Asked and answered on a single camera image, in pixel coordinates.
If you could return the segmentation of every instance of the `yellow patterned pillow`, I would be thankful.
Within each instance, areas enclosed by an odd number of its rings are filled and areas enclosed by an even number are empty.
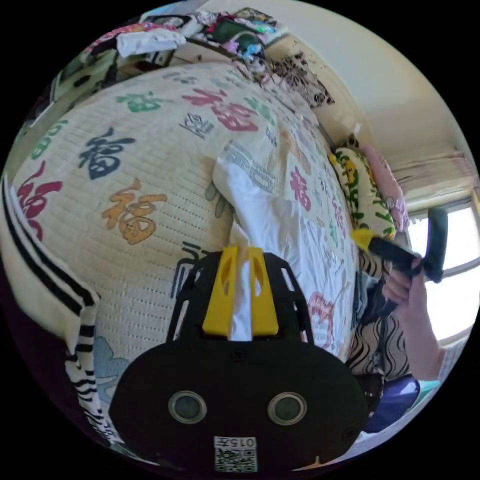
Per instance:
[[[362,153],[343,147],[336,149],[335,156],[338,165],[333,167],[344,179],[340,183],[354,226],[368,228],[391,240],[395,235],[394,221],[382,200],[367,159]]]

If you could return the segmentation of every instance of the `label sticker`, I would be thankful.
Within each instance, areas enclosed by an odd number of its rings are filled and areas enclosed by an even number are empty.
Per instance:
[[[258,472],[257,439],[254,436],[214,436],[215,471]]]

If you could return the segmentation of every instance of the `person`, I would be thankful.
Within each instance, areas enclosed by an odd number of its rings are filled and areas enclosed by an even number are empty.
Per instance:
[[[416,258],[415,268],[420,263]],[[403,330],[405,350],[411,374],[417,380],[443,381],[459,358],[467,339],[448,347],[441,347],[435,337],[427,310],[425,272],[412,279],[397,270],[392,270],[382,289],[383,296],[397,304],[393,317]]]

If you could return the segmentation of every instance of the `qr code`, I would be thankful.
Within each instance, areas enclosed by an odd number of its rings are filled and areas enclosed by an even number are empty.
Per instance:
[[[216,448],[217,472],[251,473],[257,471],[257,451],[242,448]]]

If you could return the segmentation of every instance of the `lens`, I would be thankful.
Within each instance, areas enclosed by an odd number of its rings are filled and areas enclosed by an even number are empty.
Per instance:
[[[293,419],[299,416],[302,406],[295,398],[282,398],[275,405],[276,416],[285,421],[291,422]]]
[[[207,405],[197,393],[182,390],[172,395],[168,402],[168,410],[178,422],[196,424],[205,418]]]
[[[268,405],[268,416],[277,425],[294,425],[307,412],[307,403],[298,393],[280,393]]]

